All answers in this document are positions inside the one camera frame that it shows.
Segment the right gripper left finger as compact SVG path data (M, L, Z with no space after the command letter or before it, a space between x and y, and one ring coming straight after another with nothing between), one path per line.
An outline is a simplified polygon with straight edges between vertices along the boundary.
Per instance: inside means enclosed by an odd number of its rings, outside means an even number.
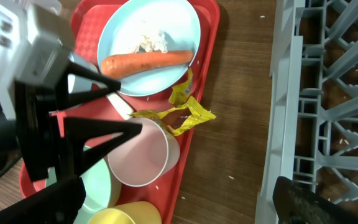
M82 178L71 175L0 211L0 224L73 223L85 201Z

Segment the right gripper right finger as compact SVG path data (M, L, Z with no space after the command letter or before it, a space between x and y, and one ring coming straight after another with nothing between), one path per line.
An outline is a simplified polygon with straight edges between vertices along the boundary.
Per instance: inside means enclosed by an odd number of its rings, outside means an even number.
M358 224L358 217L280 176L273 191L279 224Z

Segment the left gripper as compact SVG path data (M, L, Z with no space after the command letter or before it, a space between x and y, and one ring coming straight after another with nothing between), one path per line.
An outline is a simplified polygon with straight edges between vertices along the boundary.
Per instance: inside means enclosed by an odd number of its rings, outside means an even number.
M14 83L15 118L6 118L0 102L0 172L7 172L9 156L15 154L24 160L33 181L46 178L49 167L62 177L80 176L141 133L139 123L66 117L62 138L52 111L115 93L121 83L100 74L86 60L55 62L54 72L53 90Z

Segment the light blue bowl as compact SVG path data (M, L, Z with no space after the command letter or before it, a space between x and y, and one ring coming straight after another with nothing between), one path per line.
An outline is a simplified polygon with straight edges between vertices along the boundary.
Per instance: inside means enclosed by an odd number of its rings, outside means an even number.
M69 57L71 62L78 64L82 67L87 68L88 70L92 70L98 73L98 69L96 66L88 61L86 61L82 56L72 52ZM84 91L90 91L93 82L87 78L82 78L77 75L70 73L68 75L68 92L72 93L80 93Z

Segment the green bowl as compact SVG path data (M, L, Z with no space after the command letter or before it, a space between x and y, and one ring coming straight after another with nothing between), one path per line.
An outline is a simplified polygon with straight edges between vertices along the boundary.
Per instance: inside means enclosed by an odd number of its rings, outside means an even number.
M106 159L99 160L81 178L86 197L74 224L87 224L98 211L115 206L122 189L121 182L111 173Z

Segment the yellow plastic cup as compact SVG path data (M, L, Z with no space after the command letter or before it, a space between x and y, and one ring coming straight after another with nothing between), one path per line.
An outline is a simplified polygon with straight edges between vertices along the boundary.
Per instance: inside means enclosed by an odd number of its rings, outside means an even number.
M88 224L162 224L162 218L154 205L139 201L100 210Z

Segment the pink plastic cup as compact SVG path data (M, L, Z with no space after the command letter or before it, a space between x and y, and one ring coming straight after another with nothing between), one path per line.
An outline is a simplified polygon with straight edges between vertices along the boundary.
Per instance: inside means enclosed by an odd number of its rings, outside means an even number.
M131 187L149 185L170 171L180 158L176 138L147 118L132 118L142 131L108 154L108 164L116 179Z

